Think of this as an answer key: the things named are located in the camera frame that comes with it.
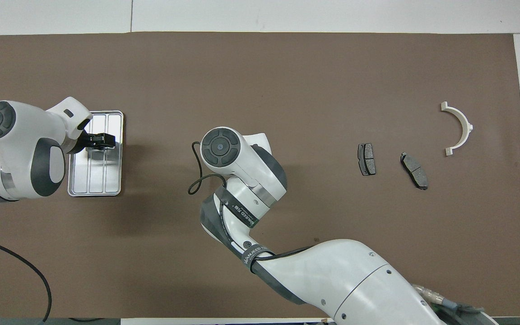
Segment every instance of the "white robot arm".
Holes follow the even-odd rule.
[[[363,243],[336,239],[275,255],[250,230],[286,193],[287,179],[264,134],[218,127],[202,139],[211,171],[231,176],[204,200],[200,222],[278,294],[312,304],[339,325],[444,325],[387,261]]]
[[[0,101],[0,202],[52,195],[64,179],[64,153],[82,149],[91,117],[72,97],[47,111]]]

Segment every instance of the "metal tray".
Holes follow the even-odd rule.
[[[88,133],[108,133],[116,138],[113,149],[86,148],[70,154],[68,193],[72,197],[116,196],[121,191],[121,157],[124,114],[121,111],[92,111],[85,127]]]

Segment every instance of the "dark gray brake pad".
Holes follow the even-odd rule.
[[[416,187],[421,190],[428,189],[429,181],[427,180],[427,175],[421,167],[421,164],[419,164],[415,158],[403,152],[402,156],[400,156],[400,163],[406,169],[407,173],[409,173]]]
[[[374,166],[374,155],[372,154],[372,144],[358,145],[358,166],[363,176],[376,174]]]

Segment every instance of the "cable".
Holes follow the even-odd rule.
[[[43,273],[41,273],[41,271],[39,271],[37,267],[35,267],[35,265],[31,264],[29,261],[27,261],[27,259],[23,258],[21,255],[17,254],[11,249],[3,247],[2,245],[0,245],[0,250],[4,251],[5,253],[8,253],[9,255],[15,257],[19,261],[22,261],[25,265],[29,266],[37,275],[39,275],[39,277],[43,281],[43,284],[45,285],[45,290],[47,291],[47,311],[42,320],[42,323],[45,323],[45,321],[47,321],[47,318],[49,317],[49,313],[51,312],[51,289],[49,288],[49,283],[47,282],[47,279],[45,278]]]
[[[197,179],[194,183],[192,183],[192,185],[190,185],[190,187],[188,187],[188,194],[194,195],[194,194],[198,193],[198,191],[200,190],[200,187],[202,186],[202,181],[208,177],[218,177],[219,179],[222,180],[222,186],[226,187],[226,179],[224,178],[224,176],[220,175],[219,173],[209,173],[206,176],[202,176],[202,163],[200,163],[200,157],[198,157],[198,154],[196,153],[196,147],[195,147],[196,144],[200,144],[200,142],[199,141],[192,142],[192,151],[194,152],[194,156],[196,156],[196,161],[198,161],[198,169],[200,170],[200,178]],[[196,187],[196,189],[194,191],[192,191],[192,188],[196,184],[198,185],[198,187]]]
[[[192,142],[192,152],[194,152],[194,156],[196,156],[196,161],[198,161],[198,168],[200,169],[200,179],[198,179],[198,180],[200,181],[200,183],[198,183],[198,187],[196,187],[196,190],[194,190],[191,193],[190,193],[190,189],[194,185],[191,185],[190,187],[188,187],[188,194],[190,194],[190,195],[196,194],[196,192],[198,192],[200,190],[200,186],[202,185],[202,163],[200,163],[200,157],[198,157],[198,154],[196,153],[196,147],[194,147],[196,144],[200,144],[200,142],[199,141]]]
[[[452,309],[448,309],[448,308],[446,308],[442,305],[438,305],[438,304],[433,304],[432,306],[436,308],[435,313],[437,314],[439,319],[446,321],[446,323],[448,323],[448,324],[454,323],[454,324],[458,324],[458,325],[469,325],[468,322],[466,322],[464,319],[462,319],[460,317],[460,315],[458,315],[458,313],[456,313]]]
[[[285,253],[280,253],[280,254],[277,254],[277,255],[272,255],[272,256],[267,256],[267,257],[256,257],[254,259],[254,261],[269,261],[269,260],[274,260],[274,259],[280,259],[281,257],[287,257],[287,256],[290,256],[290,255],[294,255],[294,254],[300,253],[301,251],[306,251],[310,247],[312,247],[312,246],[306,246],[306,247],[298,248],[298,249],[295,249],[295,250],[292,250],[292,251],[287,251]]]
[[[96,320],[100,320],[100,319],[103,319],[103,318],[79,319],[79,318],[72,318],[72,317],[70,317],[70,319],[73,320],[73,321],[78,321],[79,323],[89,323],[91,321],[96,321]]]

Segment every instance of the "white floor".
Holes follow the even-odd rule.
[[[130,31],[514,33],[520,79],[520,0],[0,0],[0,35]]]

